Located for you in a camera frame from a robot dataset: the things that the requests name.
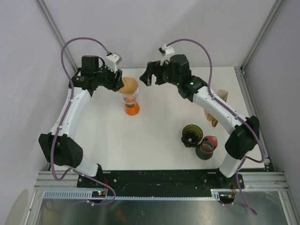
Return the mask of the single brown coffee filter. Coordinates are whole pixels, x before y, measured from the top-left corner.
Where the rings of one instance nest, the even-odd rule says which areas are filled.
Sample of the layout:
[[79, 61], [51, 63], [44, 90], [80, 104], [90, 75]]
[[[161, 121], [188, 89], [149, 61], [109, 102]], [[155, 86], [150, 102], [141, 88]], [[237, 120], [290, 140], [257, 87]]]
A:
[[122, 78], [124, 86], [119, 90], [120, 94], [132, 95], [138, 90], [138, 81], [132, 77]]

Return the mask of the dark green dripper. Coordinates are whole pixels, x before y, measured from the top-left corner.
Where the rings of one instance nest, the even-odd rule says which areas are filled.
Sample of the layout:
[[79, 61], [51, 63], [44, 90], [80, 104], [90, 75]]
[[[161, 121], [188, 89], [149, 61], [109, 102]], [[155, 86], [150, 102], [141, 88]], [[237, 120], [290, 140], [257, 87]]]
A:
[[195, 125], [186, 125], [182, 130], [181, 141], [187, 148], [196, 147], [203, 138], [202, 129]]

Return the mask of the brown coffee filter stack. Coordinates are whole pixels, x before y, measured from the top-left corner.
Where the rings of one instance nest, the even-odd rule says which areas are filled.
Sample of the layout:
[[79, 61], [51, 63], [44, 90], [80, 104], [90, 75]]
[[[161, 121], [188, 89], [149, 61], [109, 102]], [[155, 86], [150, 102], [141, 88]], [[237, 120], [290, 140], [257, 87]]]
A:
[[[227, 102], [227, 98], [228, 98], [228, 91], [223, 90], [223, 89], [219, 89], [217, 91], [217, 95], [225, 102]], [[204, 110], [204, 115], [207, 119], [208, 122], [211, 122], [211, 125], [213, 127], [216, 127], [218, 124], [218, 120], [216, 120], [210, 113], [208, 113], [206, 110]]]

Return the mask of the clear glass dripper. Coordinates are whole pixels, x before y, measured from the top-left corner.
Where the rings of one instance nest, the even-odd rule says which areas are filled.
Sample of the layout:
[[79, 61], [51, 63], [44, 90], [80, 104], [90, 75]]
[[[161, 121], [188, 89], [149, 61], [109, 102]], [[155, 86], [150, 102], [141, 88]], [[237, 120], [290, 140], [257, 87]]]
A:
[[136, 89], [132, 94], [122, 94], [125, 107], [134, 108], [138, 104], [138, 90]]

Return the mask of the orange glass flask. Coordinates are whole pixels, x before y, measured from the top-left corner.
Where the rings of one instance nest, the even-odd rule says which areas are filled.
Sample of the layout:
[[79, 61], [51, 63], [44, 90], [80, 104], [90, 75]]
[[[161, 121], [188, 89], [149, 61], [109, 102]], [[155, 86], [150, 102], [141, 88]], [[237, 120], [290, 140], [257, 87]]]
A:
[[127, 115], [135, 116], [139, 113], [140, 106], [138, 103], [134, 104], [125, 104], [125, 112]]

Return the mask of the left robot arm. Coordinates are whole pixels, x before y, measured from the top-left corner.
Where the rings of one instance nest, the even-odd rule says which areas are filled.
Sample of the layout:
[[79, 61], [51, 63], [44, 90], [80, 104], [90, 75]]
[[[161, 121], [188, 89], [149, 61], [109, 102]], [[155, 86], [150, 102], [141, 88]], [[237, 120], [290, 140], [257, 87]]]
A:
[[87, 182], [97, 188], [104, 178], [98, 173], [99, 165], [84, 156], [82, 147], [75, 142], [75, 134], [82, 113], [98, 87], [114, 92], [124, 87], [122, 71], [117, 68], [122, 57], [109, 53], [105, 59], [82, 56], [82, 66], [69, 82], [67, 99], [49, 133], [41, 134], [38, 142], [51, 167], [64, 166], [87, 177]]

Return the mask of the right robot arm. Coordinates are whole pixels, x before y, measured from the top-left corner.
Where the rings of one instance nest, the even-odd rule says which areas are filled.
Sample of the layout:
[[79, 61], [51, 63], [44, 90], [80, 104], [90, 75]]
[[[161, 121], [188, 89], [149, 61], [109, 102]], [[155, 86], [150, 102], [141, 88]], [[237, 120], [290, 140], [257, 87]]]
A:
[[225, 128], [229, 134], [225, 143], [227, 154], [218, 169], [220, 174], [216, 182], [221, 188], [229, 187], [243, 160], [260, 143], [258, 118], [243, 116], [213, 93], [203, 79], [192, 74], [184, 54], [175, 54], [165, 61], [148, 62], [140, 80], [151, 86], [152, 76], [156, 77], [157, 85], [176, 86], [183, 99], [202, 107]]

